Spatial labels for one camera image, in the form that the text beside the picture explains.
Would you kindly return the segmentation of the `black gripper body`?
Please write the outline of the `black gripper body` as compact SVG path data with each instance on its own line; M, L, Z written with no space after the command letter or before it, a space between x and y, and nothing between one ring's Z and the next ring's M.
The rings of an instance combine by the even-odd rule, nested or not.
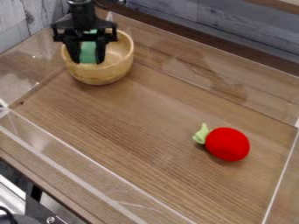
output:
M96 16L93 0L67 0L67 3L69 15L51 25L53 41L118 41L118 24Z

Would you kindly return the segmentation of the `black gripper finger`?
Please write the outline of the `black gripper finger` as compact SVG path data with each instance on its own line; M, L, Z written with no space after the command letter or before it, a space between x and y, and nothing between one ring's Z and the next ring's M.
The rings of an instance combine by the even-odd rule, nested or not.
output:
M104 38L96 40L96 62L100 64L105 60L107 41Z
M65 37L64 45L67 47L72 61L75 63L80 63L80 42L73 37Z

